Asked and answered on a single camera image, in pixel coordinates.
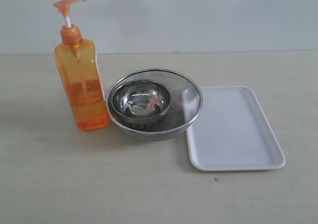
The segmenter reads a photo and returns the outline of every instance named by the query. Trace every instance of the rectangular tray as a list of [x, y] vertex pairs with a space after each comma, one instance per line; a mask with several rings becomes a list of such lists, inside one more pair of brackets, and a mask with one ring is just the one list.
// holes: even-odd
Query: rectangular tray
[[201, 87], [201, 91], [202, 111], [186, 131], [196, 168], [267, 170], [285, 165], [283, 151], [250, 88]]

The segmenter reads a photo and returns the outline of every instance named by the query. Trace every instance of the pump dispenser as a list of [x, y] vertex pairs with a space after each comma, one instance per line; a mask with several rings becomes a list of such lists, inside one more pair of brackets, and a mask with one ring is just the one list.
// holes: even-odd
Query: pump dispenser
[[78, 1], [86, 0], [61, 0], [53, 4], [65, 20], [62, 43], [56, 46], [54, 55], [75, 122], [79, 129], [89, 131], [107, 126], [109, 118], [95, 44], [82, 39], [80, 30], [70, 22], [70, 5]]

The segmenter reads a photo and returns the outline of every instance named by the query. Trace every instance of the stainless steel bowl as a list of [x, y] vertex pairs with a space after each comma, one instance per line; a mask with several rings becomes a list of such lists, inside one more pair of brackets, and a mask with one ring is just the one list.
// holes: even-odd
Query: stainless steel bowl
[[111, 106], [126, 126], [146, 130], [157, 125], [170, 107], [170, 92], [153, 80], [134, 80], [114, 91]]
[[[128, 127], [111, 105], [115, 91], [137, 79], [154, 80], [170, 91], [170, 108], [166, 116], [148, 129]], [[110, 88], [106, 103], [110, 119], [125, 133], [144, 141], [162, 141], [183, 133], [191, 125], [202, 109], [203, 97], [200, 88], [183, 74], [165, 69], [145, 69], [119, 79]]]

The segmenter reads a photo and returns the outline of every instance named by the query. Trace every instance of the bowl rim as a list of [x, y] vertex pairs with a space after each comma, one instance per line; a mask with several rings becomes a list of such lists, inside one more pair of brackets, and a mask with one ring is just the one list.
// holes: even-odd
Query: bowl rim
[[[196, 113], [195, 116], [192, 117], [191, 120], [189, 120], [188, 122], [184, 123], [183, 125], [181, 126], [178, 126], [178, 127], [175, 127], [173, 129], [170, 129], [170, 130], [166, 130], [166, 131], [158, 131], [158, 132], [147, 132], [147, 131], [139, 131], [139, 130], [135, 130], [135, 129], [132, 129], [132, 128], [129, 128], [123, 124], [121, 124], [120, 122], [118, 122], [114, 116], [111, 114], [110, 110], [109, 110], [109, 106], [108, 106], [108, 99], [109, 99], [109, 95], [110, 93], [112, 92], [112, 90], [115, 88], [115, 86], [120, 83], [122, 80], [132, 76], [132, 75], [136, 75], [136, 74], [140, 74], [140, 73], [144, 73], [144, 72], [167, 72], [167, 73], [172, 73], [172, 74], [176, 74], [176, 75], [179, 75], [185, 79], [187, 79], [190, 83], [192, 83], [192, 85], [194, 85], [194, 87], [197, 89], [198, 93], [199, 93], [199, 96], [200, 96], [200, 105], [199, 105], [199, 109]], [[142, 70], [137, 70], [135, 72], [132, 72], [132, 73], [129, 73], [123, 77], [121, 77], [119, 80], [117, 80], [108, 90], [108, 93], [106, 95], [106, 98], [105, 98], [105, 103], [106, 103], [106, 109], [107, 109], [107, 112], [108, 112], [108, 116], [110, 117], [110, 119], [117, 125], [119, 126], [120, 128], [126, 130], [126, 131], [130, 131], [130, 132], [133, 132], [133, 133], [137, 133], [137, 134], [142, 134], [142, 135], [163, 135], [163, 134], [168, 134], [168, 133], [171, 133], [171, 132], [175, 132], [177, 130], [180, 130], [184, 127], [187, 127], [189, 124], [191, 124], [197, 117], [198, 115], [200, 114], [201, 110], [202, 110], [202, 106], [203, 106], [203, 95], [202, 95], [202, 92], [201, 92], [201, 89], [200, 87], [192, 80], [190, 79], [189, 77], [187, 77], [186, 75], [183, 75], [182, 73], [179, 73], [179, 72], [176, 72], [176, 71], [173, 71], [173, 70], [168, 70], [168, 69], [142, 69]]]
[[120, 85], [120, 86], [114, 91], [114, 94], [115, 94], [119, 89], [121, 89], [123, 86], [127, 86], [127, 85], [129, 85], [129, 84], [131, 84], [131, 83], [134, 83], [134, 82], [143, 82], [143, 81], [150, 81], [150, 82], [152, 82], [152, 83], [159, 84], [160, 86], [162, 86], [162, 87], [168, 92], [168, 95], [169, 95], [169, 103], [168, 103], [167, 107], [166, 107], [163, 111], [161, 111], [159, 114], [156, 114], [155, 116], [139, 119], [139, 118], [133, 118], [133, 117], [129, 117], [129, 116], [123, 115], [120, 111], [118, 111], [118, 109], [116, 109], [116, 107], [114, 106], [114, 101], [113, 101], [113, 99], [111, 99], [111, 100], [110, 100], [110, 104], [111, 104], [111, 106], [112, 106], [112, 109], [113, 109], [115, 112], [117, 112], [120, 116], [122, 116], [122, 117], [124, 117], [124, 118], [128, 118], [128, 119], [130, 119], [130, 120], [132, 120], [132, 121], [147, 121], [147, 120], [151, 120], [151, 119], [153, 119], [153, 118], [159, 117], [159, 116], [161, 116], [162, 114], [167, 113], [167, 111], [169, 110], [169, 108], [170, 108], [170, 106], [171, 106], [171, 92], [170, 92], [170, 90], [169, 90], [165, 85], [163, 85], [161, 82], [158, 82], [158, 81], [155, 81], [155, 80], [152, 80], [152, 79], [135, 79], [135, 80], [131, 80], [131, 81], [125, 83], [125, 84]]

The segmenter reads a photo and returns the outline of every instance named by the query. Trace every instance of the pump nozzle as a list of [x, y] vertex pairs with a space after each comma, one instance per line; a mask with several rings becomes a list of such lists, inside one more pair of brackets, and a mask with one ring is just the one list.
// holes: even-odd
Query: pump nozzle
[[86, 0], [61, 0], [53, 3], [53, 6], [62, 13], [65, 20], [65, 26], [63, 26], [61, 30], [61, 37], [64, 44], [72, 45], [82, 40], [80, 30], [71, 24], [69, 18], [70, 5], [79, 1]]
[[60, 0], [53, 3], [53, 6], [56, 7], [59, 10], [59, 12], [62, 13], [65, 20], [65, 26], [67, 28], [70, 28], [72, 26], [69, 18], [70, 5], [79, 1], [87, 0]]

